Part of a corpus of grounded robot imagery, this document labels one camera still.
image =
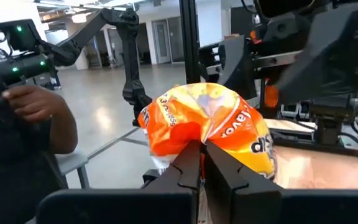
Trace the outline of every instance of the wooden surface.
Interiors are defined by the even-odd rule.
[[[310,131],[289,121],[265,119],[268,127]],[[358,158],[275,146],[275,182],[288,189],[358,189]]]

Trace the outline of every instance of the gray chair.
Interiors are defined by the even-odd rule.
[[[68,155],[56,155],[57,162],[60,168],[60,173],[66,180],[66,175],[71,171],[77,170],[80,178],[81,188],[88,189],[90,183],[86,173],[85,165],[89,162],[88,157],[81,152],[74,151]]]

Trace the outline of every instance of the robotic arm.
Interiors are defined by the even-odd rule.
[[[139,17],[133,9],[127,9],[125,12],[101,9],[75,34],[57,45],[43,41],[30,19],[0,23],[0,31],[4,33],[12,49],[24,52],[0,62],[0,96],[1,91],[10,85],[24,82],[45,72],[56,74],[55,66],[73,65],[82,48],[106,24],[116,26],[122,39],[126,74],[122,95],[134,106],[135,120],[132,124],[137,125],[136,118],[141,109],[152,99],[145,94],[139,80],[135,42],[139,30]]]
[[[202,47],[204,75],[245,99],[257,96],[254,80],[271,79],[282,104],[358,92],[358,2],[280,14],[263,33],[258,43],[240,36]],[[220,62],[213,60],[214,47]]]

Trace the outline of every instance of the orange chip bag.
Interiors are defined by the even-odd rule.
[[[142,110],[139,124],[158,169],[166,169],[190,140],[209,139],[266,178],[275,175],[273,141],[263,117],[222,85],[174,87]]]

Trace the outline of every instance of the dark sleeve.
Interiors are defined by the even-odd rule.
[[[52,124],[52,119],[42,121],[37,123],[37,137],[38,137],[38,147],[43,151],[48,151],[50,149],[50,127]]]

